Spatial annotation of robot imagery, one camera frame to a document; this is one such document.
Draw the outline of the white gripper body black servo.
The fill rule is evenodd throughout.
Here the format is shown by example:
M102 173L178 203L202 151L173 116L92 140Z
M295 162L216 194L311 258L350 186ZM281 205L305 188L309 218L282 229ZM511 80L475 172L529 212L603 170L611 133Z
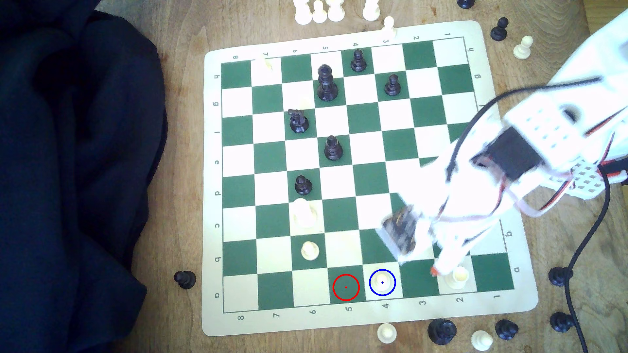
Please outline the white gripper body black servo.
M446 182L459 141L446 141L420 170L421 238L475 237L543 181L538 154L518 130L481 126L463 141Z

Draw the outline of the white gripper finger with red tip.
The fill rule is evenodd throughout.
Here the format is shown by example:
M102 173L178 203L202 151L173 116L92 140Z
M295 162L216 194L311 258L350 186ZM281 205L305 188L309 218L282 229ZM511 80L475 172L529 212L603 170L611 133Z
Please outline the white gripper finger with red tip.
M440 249L436 257L433 269L453 269L456 267L456 234L440 227L430 227L429 236L432 243Z
M473 247L479 244L490 231L495 228L497 222L488 223L483 225L480 229L472 229L470 234L460 236L456 234L456 267L462 263L464 257L469 253ZM455 269L434 269L434 276L445 276L453 272Z

